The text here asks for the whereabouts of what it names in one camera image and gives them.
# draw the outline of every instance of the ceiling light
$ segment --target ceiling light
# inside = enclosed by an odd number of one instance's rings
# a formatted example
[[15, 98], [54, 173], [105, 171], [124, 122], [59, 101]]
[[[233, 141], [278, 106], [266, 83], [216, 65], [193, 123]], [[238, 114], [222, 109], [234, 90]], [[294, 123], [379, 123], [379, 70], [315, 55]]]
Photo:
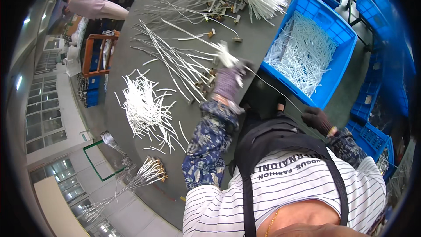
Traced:
[[16, 90], [18, 90], [19, 87], [21, 86], [21, 82], [22, 82], [22, 76], [19, 77], [18, 84], [16, 84]]

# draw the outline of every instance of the gold necklace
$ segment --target gold necklace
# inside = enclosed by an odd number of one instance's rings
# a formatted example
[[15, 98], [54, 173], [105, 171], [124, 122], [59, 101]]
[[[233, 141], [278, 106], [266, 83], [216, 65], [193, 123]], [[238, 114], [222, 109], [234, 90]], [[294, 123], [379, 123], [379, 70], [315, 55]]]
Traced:
[[266, 230], [266, 233], [264, 234], [264, 237], [267, 237], [267, 234], [269, 233], [269, 230], [270, 230], [273, 222], [275, 221], [276, 216], [278, 216], [279, 210], [280, 210], [280, 208], [276, 211], [275, 216], [273, 217], [272, 221], [269, 224], [269, 227], [267, 227], [267, 230]]

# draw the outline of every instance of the factory floor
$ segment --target factory floor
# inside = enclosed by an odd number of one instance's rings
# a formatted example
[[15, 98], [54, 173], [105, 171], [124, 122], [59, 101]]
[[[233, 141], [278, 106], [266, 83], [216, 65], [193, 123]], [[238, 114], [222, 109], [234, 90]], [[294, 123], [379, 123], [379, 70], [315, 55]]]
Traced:
[[[348, 10], [346, 9], [346, 4], [348, 0], [342, 0], [342, 4], [336, 8], [336, 12], [339, 13], [345, 20], [348, 20]], [[351, 8], [353, 15], [357, 12], [355, 5]], [[356, 19], [356, 16], [352, 16], [351, 21]], [[371, 42], [372, 34], [366, 29], [362, 23], [358, 23], [353, 26], [353, 29], [356, 33], [365, 41]], [[370, 58], [369, 52], [364, 52], [364, 44], [357, 40], [355, 45], [354, 52], [350, 59], [349, 65], [340, 81], [336, 91], [331, 97], [329, 103], [324, 108], [324, 112], [329, 117], [333, 125], [337, 127], [344, 127], [349, 120], [350, 110], [354, 104], [358, 92], [360, 90], [361, 84], [364, 81], [366, 76], [366, 71], [368, 68], [368, 61]], [[259, 70], [258, 75], [263, 78], [265, 81], [270, 83], [272, 86], [277, 88], [280, 92], [289, 97], [292, 102], [301, 110], [304, 111], [306, 105], [301, 103], [290, 91], [289, 89], [280, 83], [278, 80], [271, 78], [265, 72]], [[85, 124], [89, 128], [92, 135], [95, 137], [95, 141], [100, 140], [100, 133], [106, 130], [105, 127], [105, 110], [104, 110], [104, 101], [105, 101], [105, 92], [103, 89], [104, 77], [102, 77], [102, 82], [100, 83], [99, 88], [99, 101], [97, 106], [90, 108], [84, 108], [81, 102], [78, 102], [82, 118], [85, 121]], [[74, 88], [75, 93], [77, 93], [77, 79], [76, 76], [71, 78], [71, 83]], [[273, 90], [271, 87], [266, 85], [264, 82], [259, 80], [257, 77], [253, 80], [251, 86], [249, 87], [244, 99], [250, 104], [252, 108], [258, 110], [262, 118], [265, 118], [269, 115], [270, 110], [266, 105], [274, 105], [276, 98], [280, 94]], [[296, 110], [289, 102], [287, 102], [285, 113], [296, 120], [296, 122], [301, 126], [301, 128], [309, 135], [314, 137], [324, 139], [316, 130], [308, 128], [303, 124], [300, 115], [301, 113]], [[236, 145], [236, 139], [234, 138], [233, 144], [231, 145], [229, 151], [226, 153], [224, 159], [226, 163], [229, 163], [234, 156], [234, 148]], [[120, 166], [121, 164], [121, 155], [114, 149], [108, 147], [105, 144], [99, 145], [100, 150], [104, 154], [105, 158], [109, 161], [111, 166]], [[222, 189], [226, 189], [229, 180], [231, 179], [228, 172], [225, 173], [225, 177], [222, 184]]]

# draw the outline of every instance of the striped shirt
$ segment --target striped shirt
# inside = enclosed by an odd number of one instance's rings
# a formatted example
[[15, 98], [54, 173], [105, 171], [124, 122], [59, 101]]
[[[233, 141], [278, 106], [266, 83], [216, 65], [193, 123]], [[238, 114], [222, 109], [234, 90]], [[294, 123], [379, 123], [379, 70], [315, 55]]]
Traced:
[[[329, 154], [345, 182], [349, 202], [347, 226], [366, 233], [386, 204], [386, 185], [375, 162], [366, 157], [354, 169]], [[256, 229], [276, 209], [298, 201], [316, 199], [340, 216], [341, 205], [328, 166], [306, 150], [274, 151], [263, 158], [251, 175]], [[244, 236], [243, 182], [238, 168], [221, 191], [202, 185], [188, 192], [183, 236]]]

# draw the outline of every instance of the pink jacket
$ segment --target pink jacket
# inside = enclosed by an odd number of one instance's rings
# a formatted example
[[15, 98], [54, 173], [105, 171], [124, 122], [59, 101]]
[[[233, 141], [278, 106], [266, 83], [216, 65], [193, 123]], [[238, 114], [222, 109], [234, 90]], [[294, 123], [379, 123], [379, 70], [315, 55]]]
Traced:
[[70, 0], [69, 10], [79, 16], [96, 19], [107, 0]]

